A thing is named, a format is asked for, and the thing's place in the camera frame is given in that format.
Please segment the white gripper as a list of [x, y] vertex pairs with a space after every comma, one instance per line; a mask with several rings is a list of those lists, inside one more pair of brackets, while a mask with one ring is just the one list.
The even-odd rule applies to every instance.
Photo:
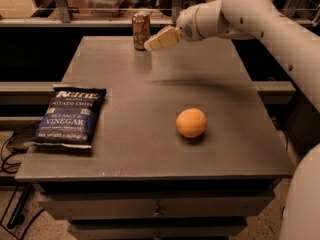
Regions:
[[173, 26], [164, 27], [144, 43], [144, 48], [147, 51], [154, 51], [175, 46], [179, 43], [181, 37], [189, 42], [199, 41], [200, 36], [195, 23], [196, 12], [197, 7], [182, 10], [176, 20], [177, 28]]

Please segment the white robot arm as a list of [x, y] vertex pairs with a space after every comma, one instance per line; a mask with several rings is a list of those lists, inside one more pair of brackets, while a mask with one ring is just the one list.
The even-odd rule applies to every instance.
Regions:
[[[271, 0], [215, 0], [180, 12], [174, 27], [150, 37], [157, 50], [210, 37], [258, 39], [320, 111], [320, 39], [280, 13]], [[320, 240], [320, 144], [299, 162], [287, 194], [279, 240]]]

